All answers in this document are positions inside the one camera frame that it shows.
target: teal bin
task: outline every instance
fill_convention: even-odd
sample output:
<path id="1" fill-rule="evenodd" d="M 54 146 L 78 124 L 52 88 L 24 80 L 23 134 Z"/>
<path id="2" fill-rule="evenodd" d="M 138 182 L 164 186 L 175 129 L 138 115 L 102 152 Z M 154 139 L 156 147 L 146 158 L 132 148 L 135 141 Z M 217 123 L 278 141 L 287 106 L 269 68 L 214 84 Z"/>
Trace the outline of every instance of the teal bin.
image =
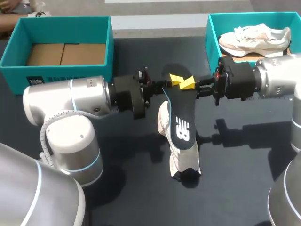
<path id="1" fill-rule="evenodd" d="M 103 65 L 26 66 L 33 44 L 106 44 Z M 102 75 L 112 80 L 114 38 L 109 16 L 26 17 L 19 19 L 0 61 L 14 94 L 37 83 Z"/>
<path id="2" fill-rule="evenodd" d="M 292 32 L 291 53 L 301 52 L 301 18 L 297 12 L 252 12 L 252 13 L 213 13 L 209 14 L 205 47 L 210 70 L 213 73 L 222 56 L 217 38 L 234 28 L 255 26 L 264 23 L 272 29 L 289 27 Z M 256 61 L 249 61 L 253 67 Z"/>

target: black insole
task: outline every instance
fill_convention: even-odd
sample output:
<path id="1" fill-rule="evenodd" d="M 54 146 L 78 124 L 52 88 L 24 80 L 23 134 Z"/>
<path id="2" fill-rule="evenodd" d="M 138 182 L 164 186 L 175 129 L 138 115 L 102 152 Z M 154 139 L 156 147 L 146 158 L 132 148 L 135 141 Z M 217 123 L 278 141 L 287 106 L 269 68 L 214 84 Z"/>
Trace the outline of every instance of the black insole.
<path id="1" fill-rule="evenodd" d="M 191 72 L 180 64 L 166 65 L 162 75 L 170 80 L 169 74 L 187 79 Z M 187 150 L 194 145 L 196 128 L 194 122 L 195 100 L 197 92 L 194 89 L 180 90 L 179 85 L 163 88 L 169 101 L 170 133 L 173 145 L 180 150 Z"/>

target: white shoe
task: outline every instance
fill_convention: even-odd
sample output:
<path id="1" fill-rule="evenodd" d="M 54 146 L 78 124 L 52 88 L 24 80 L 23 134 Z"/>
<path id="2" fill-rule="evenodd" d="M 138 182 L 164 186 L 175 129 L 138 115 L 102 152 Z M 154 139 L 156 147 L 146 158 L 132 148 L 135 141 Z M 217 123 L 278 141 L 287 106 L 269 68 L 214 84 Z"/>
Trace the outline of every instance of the white shoe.
<path id="1" fill-rule="evenodd" d="M 158 113 L 158 131 L 161 135 L 165 136 L 170 144 L 170 173 L 171 176 L 177 180 L 181 180 L 181 173 L 185 171 L 191 171 L 193 174 L 199 176 L 201 174 L 201 169 L 199 167 L 199 155 L 198 155 L 198 145 L 196 140 L 192 148 L 188 150 L 180 150 L 176 148 L 170 136 L 170 126 L 169 126 L 169 112 L 168 112 L 168 101 L 161 104 Z"/>
<path id="2" fill-rule="evenodd" d="M 270 29 L 265 24 L 234 28 L 234 32 L 219 38 L 220 47 L 229 54 L 243 57 L 248 53 L 258 53 L 264 57 L 283 55 L 291 42 L 291 29 Z"/>
<path id="3" fill-rule="evenodd" d="M 45 17 L 45 16 L 51 16 L 49 12 L 33 12 L 28 15 L 28 17 Z"/>

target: black table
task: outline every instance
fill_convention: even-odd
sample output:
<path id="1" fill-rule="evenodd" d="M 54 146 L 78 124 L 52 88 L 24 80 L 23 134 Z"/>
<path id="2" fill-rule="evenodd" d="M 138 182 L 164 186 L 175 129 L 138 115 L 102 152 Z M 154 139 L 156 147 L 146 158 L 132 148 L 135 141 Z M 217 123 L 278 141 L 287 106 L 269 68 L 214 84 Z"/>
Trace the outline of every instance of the black table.
<path id="1" fill-rule="evenodd" d="M 194 75 L 209 73 L 204 38 L 115 40 L 115 74 L 148 66 L 153 80 L 167 63 Z M 269 226 L 267 196 L 295 156 L 290 147 L 292 103 L 241 102 L 213 97 L 196 102 L 202 176 L 182 184 L 170 177 L 170 150 L 158 135 L 157 114 L 165 96 L 152 99 L 145 119 L 131 112 L 93 121 L 105 166 L 86 190 L 93 226 Z M 0 142 L 39 157 L 39 128 L 24 114 L 0 76 Z"/>

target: shoe sole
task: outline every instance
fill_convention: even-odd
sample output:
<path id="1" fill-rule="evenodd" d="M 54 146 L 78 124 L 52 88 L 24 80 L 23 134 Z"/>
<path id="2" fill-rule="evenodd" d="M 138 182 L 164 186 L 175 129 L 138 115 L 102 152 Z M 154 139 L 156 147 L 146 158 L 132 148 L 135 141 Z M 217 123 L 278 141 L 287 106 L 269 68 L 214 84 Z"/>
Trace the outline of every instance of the shoe sole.
<path id="1" fill-rule="evenodd" d="M 229 49 L 226 47 L 223 47 L 220 45 L 220 47 L 225 50 L 227 53 L 235 56 L 235 57 L 244 57 L 245 55 L 249 53 L 257 53 L 260 54 L 266 58 L 272 58 L 272 57 L 280 57 L 283 56 L 284 50 L 281 51 L 270 51 L 270 50 L 264 50 L 264 49 L 253 49 L 250 51 L 239 51 L 239 50 L 234 50 L 234 49 Z"/>

